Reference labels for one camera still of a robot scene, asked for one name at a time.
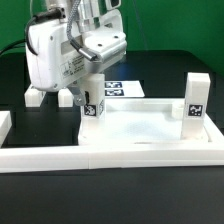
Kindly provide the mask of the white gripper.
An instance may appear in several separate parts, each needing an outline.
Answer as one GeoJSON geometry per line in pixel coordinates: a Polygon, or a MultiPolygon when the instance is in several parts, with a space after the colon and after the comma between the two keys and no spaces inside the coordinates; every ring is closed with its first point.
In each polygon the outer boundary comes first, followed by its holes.
{"type": "MultiPolygon", "coordinates": [[[[38,90],[57,92],[89,73],[100,73],[126,53],[126,35],[122,17],[115,9],[100,17],[100,27],[80,34],[73,25],[72,35],[77,42],[95,53],[99,60],[88,61],[69,43],[66,23],[59,20],[33,25],[29,29],[30,42],[37,55],[26,49],[31,84],[38,90]]],[[[69,86],[77,106],[86,104],[85,92],[77,86],[69,86]]]]}

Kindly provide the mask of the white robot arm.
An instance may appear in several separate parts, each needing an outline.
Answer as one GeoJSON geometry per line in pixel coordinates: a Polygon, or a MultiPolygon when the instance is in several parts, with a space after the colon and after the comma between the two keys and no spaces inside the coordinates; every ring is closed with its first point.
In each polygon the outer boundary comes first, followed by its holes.
{"type": "Polygon", "coordinates": [[[31,84],[40,91],[68,87],[75,104],[88,102],[78,81],[100,73],[126,53],[126,35],[118,8],[121,0],[45,0],[47,10],[25,28],[31,84]]]}

